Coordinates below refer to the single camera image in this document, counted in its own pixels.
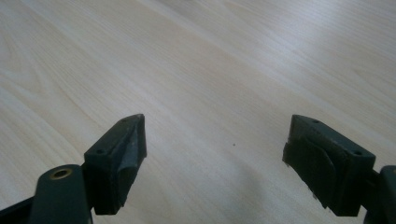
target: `wooden table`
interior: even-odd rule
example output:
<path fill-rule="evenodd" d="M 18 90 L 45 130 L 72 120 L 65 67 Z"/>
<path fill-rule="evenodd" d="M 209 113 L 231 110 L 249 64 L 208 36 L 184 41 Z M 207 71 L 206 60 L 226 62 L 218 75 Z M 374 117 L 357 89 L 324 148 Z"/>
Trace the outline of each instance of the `wooden table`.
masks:
<path fill-rule="evenodd" d="M 362 223 L 282 162 L 292 114 L 396 164 L 396 2 L 0 0 L 0 208 L 146 116 L 125 207 L 95 223 Z"/>

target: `clamp jaw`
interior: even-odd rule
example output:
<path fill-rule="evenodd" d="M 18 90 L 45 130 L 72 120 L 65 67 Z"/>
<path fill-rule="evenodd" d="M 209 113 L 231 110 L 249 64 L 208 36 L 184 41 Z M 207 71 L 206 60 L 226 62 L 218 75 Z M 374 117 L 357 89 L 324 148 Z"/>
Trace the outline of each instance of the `clamp jaw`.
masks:
<path fill-rule="evenodd" d="M 339 217 L 367 209 L 366 224 L 396 223 L 396 166 L 373 170 L 375 155 L 326 124 L 293 115 L 283 161 Z"/>
<path fill-rule="evenodd" d="M 145 117 L 121 119 L 84 154 L 81 166 L 40 176 L 35 196 L 0 211 L 0 223 L 92 223 L 92 208 L 96 215 L 116 215 L 146 157 Z"/>

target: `brass insert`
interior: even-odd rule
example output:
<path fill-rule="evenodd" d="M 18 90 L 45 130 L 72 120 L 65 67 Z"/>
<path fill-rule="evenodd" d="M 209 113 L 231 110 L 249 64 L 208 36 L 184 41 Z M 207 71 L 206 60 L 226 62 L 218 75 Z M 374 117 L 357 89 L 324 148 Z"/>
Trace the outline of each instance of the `brass insert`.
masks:
<path fill-rule="evenodd" d="M 65 177 L 70 176 L 73 173 L 72 169 L 69 168 L 64 168 L 64 169 L 59 169 L 54 171 L 51 175 L 50 175 L 50 179 L 51 180 L 58 180 L 58 179 L 63 179 Z"/>

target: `table surface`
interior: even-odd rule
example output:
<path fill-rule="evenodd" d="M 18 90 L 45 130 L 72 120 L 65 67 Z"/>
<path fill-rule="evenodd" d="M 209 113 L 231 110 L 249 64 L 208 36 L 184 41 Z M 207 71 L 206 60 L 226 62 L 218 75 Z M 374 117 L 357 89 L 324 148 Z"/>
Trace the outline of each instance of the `table surface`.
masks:
<path fill-rule="evenodd" d="M 148 157 L 95 223 L 362 223 L 283 146 L 301 114 L 396 164 L 395 36 L 393 0 L 0 0 L 0 208 L 143 113 Z"/>

